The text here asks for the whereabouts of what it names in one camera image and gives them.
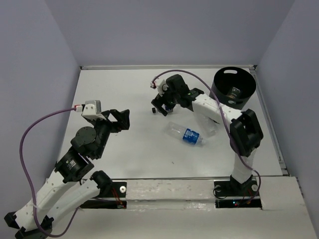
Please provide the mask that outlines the blue label water bottle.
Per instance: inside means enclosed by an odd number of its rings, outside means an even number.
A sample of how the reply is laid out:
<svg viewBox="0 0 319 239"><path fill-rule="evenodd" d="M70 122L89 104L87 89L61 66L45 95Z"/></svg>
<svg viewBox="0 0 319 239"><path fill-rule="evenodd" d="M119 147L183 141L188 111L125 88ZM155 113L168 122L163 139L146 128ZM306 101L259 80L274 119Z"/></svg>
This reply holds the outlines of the blue label water bottle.
<svg viewBox="0 0 319 239"><path fill-rule="evenodd" d="M198 132L171 121L165 126L164 132L170 137L189 145L202 146L206 143Z"/></svg>

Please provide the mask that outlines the orange juice bottle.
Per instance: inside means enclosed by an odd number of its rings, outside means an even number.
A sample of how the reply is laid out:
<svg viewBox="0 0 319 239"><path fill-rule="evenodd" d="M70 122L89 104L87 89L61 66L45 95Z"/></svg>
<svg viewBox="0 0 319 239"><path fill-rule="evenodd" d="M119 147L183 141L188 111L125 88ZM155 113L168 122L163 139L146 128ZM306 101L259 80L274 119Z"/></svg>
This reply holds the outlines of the orange juice bottle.
<svg viewBox="0 0 319 239"><path fill-rule="evenodd" d="M232 87L228 93L227 93L227 97L230 99L239 99L242 95L242 91L236 87Z"/></svg>

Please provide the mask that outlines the black cap cola bottle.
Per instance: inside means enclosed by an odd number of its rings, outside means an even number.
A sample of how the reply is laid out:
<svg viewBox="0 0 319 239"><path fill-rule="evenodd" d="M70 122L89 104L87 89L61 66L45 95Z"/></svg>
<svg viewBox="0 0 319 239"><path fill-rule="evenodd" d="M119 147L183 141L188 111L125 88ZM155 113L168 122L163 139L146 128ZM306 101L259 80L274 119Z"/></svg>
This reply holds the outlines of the black cap cola bottle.
<svg viewBox="0 0 319 239"><path fill-rule="evenodd" d="M167 114L172 114L173 113L173 109L170 109L166 105L162 105L162 107L160 108L160 111L158 110L158 108L152 107L152 113L153 114L156 114L157 112L162 113L162 111L165 111Z"/></svg>

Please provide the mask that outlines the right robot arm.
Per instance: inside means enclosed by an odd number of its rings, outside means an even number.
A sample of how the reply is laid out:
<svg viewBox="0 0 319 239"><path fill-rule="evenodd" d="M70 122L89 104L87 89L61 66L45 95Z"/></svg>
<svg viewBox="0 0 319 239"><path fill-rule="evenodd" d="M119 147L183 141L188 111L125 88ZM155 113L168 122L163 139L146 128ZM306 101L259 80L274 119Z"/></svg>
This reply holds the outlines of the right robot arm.
<svg viewBox="0 0 319 239"><path fill-rule="evenodd" d="M179 74L165 80L155 77L151 88L158 92L151 104L162 115L179 105L224 125L235 152L229 189L234 195L243 194L252 181L254 154L264 137L255 112L231 108L198 88L190 89Z"/></svg>

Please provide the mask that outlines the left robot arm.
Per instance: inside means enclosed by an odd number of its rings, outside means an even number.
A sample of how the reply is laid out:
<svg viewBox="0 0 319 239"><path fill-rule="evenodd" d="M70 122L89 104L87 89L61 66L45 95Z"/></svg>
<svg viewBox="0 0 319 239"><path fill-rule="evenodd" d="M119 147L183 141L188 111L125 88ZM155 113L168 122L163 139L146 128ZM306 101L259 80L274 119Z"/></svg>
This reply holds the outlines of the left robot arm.
<svg viewBox="0 0 319 239"><path fill-rule="evenodd" d="M80 112L91 126L82 127L76 132L71 140L71 147L55 163L53 171L39 191L35 191L27 171L23 158L23 143L27 133L36 124L64 111L59 110L38 119L22 135L19 156L31 189L31 200L20 210L9 212L4 217L9 227L17 229L15 234L17 239L63 236L64 232L58 235L52 234L54 224L69 212L76 213L83 203L92 198L112 193L117 204L121 205L112 179L104 171L95 171L86 180L83 180L83 177L93 169L92 160L102 157L110 134L130 128L130 111L120 112L112 109L101 112L93 105L75 105L66 109L66 112L71 111Z"/></svg>

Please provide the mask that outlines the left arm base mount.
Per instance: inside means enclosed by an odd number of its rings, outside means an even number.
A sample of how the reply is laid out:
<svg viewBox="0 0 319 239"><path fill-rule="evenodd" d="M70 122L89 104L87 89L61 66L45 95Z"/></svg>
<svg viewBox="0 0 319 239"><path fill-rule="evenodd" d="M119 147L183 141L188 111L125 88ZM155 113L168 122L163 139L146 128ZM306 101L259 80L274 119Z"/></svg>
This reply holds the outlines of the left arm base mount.
<svg viewBox="0 0 319 239"><path fill-rule="evenodd" d="M95 196L84 202L81 209L126 209L127 182L114 181L109 189L100 190Z"/></svg>

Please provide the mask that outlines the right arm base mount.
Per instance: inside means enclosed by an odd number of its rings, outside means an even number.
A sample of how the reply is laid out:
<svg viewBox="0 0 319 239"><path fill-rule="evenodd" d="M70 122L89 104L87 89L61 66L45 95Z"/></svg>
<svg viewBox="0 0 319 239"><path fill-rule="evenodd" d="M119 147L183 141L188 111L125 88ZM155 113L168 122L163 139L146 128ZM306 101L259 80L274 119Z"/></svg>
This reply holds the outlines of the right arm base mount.
<svg viewBox="0 0 319 239"><path fill-rule="evenodd" d="M257 196L257 181L253 180L244 189L234 190L230 181L214 181L213 195L217 209L262 208L260 195Z"/></svg>

